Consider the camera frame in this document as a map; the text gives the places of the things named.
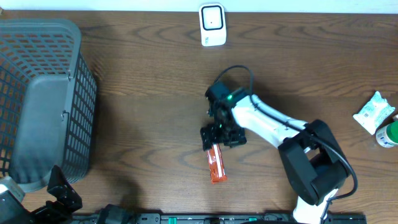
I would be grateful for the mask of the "red orange snack bar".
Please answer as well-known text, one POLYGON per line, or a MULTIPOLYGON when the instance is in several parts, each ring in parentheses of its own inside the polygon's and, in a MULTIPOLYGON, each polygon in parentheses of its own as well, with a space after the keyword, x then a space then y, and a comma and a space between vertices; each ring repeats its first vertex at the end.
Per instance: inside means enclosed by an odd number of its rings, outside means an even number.
POLYGON ((206 155, 210 169, 211 183, 217 184, 227 181, 228 178, 224 170, 222 153, 219 144, 213 144, 211 149, 206 151, 206 155))

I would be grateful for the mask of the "teal wet wipes pack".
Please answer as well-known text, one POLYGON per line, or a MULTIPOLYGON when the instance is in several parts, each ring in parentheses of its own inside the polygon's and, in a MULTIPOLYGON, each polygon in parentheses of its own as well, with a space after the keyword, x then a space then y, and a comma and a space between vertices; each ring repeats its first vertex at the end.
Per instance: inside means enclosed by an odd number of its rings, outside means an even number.
POLYGON ((391 106, 388 101, 382 97, 379 91, 376 91, 360 111, 353 115, 353 118, 369 134, 373 135, 376 129, 395 111, 395 109, 395 107, 391 106))

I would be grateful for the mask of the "green lid jar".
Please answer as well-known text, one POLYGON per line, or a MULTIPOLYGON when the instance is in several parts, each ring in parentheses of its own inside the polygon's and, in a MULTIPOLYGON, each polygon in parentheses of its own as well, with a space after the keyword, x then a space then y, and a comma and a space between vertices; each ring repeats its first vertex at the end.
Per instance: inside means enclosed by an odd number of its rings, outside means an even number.
POLYGON ((376 141, 382 147, 397 146, 397 121, 390 123, 376 132, 376 141))

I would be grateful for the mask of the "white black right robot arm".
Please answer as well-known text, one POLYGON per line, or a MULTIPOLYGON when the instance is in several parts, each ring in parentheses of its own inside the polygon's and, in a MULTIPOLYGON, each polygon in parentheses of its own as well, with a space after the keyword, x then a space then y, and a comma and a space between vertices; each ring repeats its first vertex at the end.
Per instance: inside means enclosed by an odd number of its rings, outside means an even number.
POLYGON ((271 108, 244 88, 230 91, 217 82, 205 93, 213 123, 201 128, 211 181, 226 181, 221 145, 246 144, 250 130, 279 151, 289 183, 298 195, 293 218, 324 223, 331 201, 353 170, 326 123, 293 119, 271 108))

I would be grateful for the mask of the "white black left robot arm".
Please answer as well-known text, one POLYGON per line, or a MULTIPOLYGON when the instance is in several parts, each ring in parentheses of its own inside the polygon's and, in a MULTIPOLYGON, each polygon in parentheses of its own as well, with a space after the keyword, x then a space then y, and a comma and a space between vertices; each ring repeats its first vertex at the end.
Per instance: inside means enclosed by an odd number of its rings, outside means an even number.
MULTIPOLYGON (((73 213, 83 207, 79 194, 68 183, 59 166, 53 166, 47 192, 56 198, 56 201, 46 201, 45 205, 30 214, 34 223, 71 223, 72 221, 84 222, 86 219, 73 218, 73 213)), ((133 215, 124 209, 107 205, 100 210, 95 223, 129 223, 133 215)))

